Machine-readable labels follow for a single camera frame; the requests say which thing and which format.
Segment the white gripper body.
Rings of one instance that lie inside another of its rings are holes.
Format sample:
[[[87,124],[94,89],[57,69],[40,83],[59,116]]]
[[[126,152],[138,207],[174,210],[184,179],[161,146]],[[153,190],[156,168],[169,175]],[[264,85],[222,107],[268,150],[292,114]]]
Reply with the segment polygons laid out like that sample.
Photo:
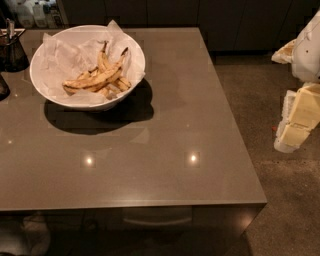
[[[320,82],[320,9],[299,33],[271,57],[280,64],[290,64],[292,75],[302,82]]]

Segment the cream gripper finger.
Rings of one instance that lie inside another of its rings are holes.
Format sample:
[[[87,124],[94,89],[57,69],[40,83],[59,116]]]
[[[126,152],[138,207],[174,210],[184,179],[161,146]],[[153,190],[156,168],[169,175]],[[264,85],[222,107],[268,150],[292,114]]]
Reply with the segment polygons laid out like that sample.
[[[293,153],[308,138],[310,132],[304,127],[281,121],[276,131],[274,148],[282,153]]]
[[[320,85],[304,83],[297,92],[288,90],[282,117],[286,123],[314,129],[320,122]]]

